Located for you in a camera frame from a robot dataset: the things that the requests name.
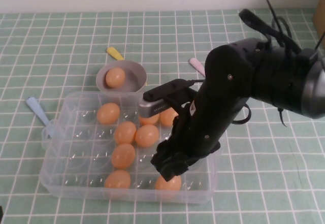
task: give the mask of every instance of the plastic container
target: plastic container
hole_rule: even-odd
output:
[[[159,173],[150,163],[159,142],[170,135],[171,128],[157,124],[160,141],[150,148],[135,144],[136,159],[126,170],[131,175],[129,189],[104,188],[104,181],[114,170],[110,158],[116,143],[113,139],[117,124],[129,120],[139,128],[138,92],[74,92],[62,106],[58,120],[50,123],[53,138],[44,143],[47,148],[40,172],[40,182],[57,197],[86,199],[116,199],[127,201],[164,201],[204,203],[211,199],[217,185],[217,156],[221,150],[198,161],[184,173],[180,191],[155,190]],[[114,102],[120,108],[115,125],[101,125],[96,112],[101,105]]]

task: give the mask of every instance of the black cable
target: black cable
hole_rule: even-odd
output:
[[[320,46],[321,42],[323,41],[324,37],[325,37],[325,32],[323,33],[323,35],[318,40],[318,43],[317,43],[317,45],[315,47],[315,50],[317,50],[319,48],[319,46]]]

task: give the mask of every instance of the yellow spoon handle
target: yellow spoon handle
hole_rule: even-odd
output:
[[[108,47],[107,53],[109,53],[116,60],[124,60],[123,56],[114,47]]]

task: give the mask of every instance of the plastic egg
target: plastic egg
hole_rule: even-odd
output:
[[[97,111],[97,120],[104,125],[112,124],[117,121],[120,108],[115,103],[106,103]]]
[[[114,139],[117,144],[131,144],[135,139],[136,132],[136,125],[131,121],[125,121],[117,126]]]
[[[125,82],[125,71],[122,68],[112,68],[107,72],[105,80],[109,87],[118,88]]]
[[[160,122],[164,126],[172,126],[176,116],[178,116],[177,112],[173,108],[169,108],[160,113]]]
[[[116,168],[125,169],[132,165],[136,157],[136,151],[130,144],[117,146],[111,156],[112,165]]]
[[[130,185],[131,185],[130,174],[125,170],[116,170],[106,178],[104,187],[129,188]]]
[[[142,125],[148,125],[148,124],[154,125],[158,122],[158,120],[159,120],[159,114],[149,118],[139,116],[139,121]]]
[[[144,125],[136,133],[136,143],[144,148],[154,145],[159,139],[159,130],[154,125]]]
[[[178,191],[182,187],[182,179],[180,176],[175,176],[168,182],[162,176],[159,176],[154,186],[156,190],[173,190]]]

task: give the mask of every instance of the pink spoon handle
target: pink spoon handle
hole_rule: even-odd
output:
[[[205,76],[204,66],[201,64],[201,62],[196,58],[191,58],[188,61],[199,73],[201,73],[203,76]]]

